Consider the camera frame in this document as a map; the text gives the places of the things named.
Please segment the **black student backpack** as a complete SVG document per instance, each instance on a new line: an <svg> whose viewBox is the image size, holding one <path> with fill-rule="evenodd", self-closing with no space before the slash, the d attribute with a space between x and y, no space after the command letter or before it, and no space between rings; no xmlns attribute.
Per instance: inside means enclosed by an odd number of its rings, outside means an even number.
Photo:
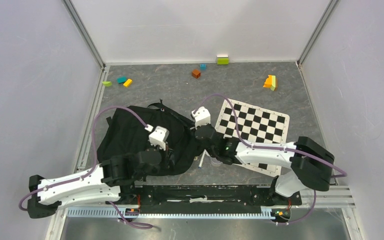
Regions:
<svg viewBox="0 0 384 240"><path fill-rule="evenodd" d="M146 124L161 126L169 131L167 157L153 176L175 176L186 172L194 158L201 155L204 148L195 138L194 122L164 105L162 102L148 107L129 106ZM150 148L149 132L130 112L117 108L108 130L97 149L99 163L116 156L136 154Z"/></svg>

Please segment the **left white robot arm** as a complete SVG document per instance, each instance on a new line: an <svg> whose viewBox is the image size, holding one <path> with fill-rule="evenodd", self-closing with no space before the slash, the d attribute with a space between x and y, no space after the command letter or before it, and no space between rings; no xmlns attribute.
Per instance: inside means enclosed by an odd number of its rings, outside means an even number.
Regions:
<svg viewBox="0 0 384 240"><path fill-rule="evenodd" d="M81 204L135 204L139 194L135 182L170 171L174 166L172 155L171 149L148 148L113 156L93 168L64 177L46 179L33 175L29 179L32 195L27 200L27 213L32 219L40 219Z"/></svg>

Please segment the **black white chessboard mat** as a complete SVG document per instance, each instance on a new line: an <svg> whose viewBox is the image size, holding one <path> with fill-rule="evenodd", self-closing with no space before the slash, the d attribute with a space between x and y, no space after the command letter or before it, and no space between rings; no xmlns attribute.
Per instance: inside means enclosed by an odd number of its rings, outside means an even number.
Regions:
<svg viewBox="0 0 384 240"><path fill-rule="evenodd" d="M289 115L231 99L233 107L225 100L215 129L225 138L237 138L236 126L241 137L250 142L282 144L287 142Z"/></svg>

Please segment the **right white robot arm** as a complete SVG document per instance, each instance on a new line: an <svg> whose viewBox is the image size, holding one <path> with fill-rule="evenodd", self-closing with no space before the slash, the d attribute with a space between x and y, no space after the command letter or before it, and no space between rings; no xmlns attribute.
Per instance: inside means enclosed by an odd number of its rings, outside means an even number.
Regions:
<svg viewBox="0 0 384 240"><path fill-rule="evenodd" d="M261 143L225 138L210 125L198 126L195 138L209 155L226 165L274 165L289 172L274 177L269 199L282 204L304 189L326 192L330 188L334 156L309 137L296 142Z"/></svg>

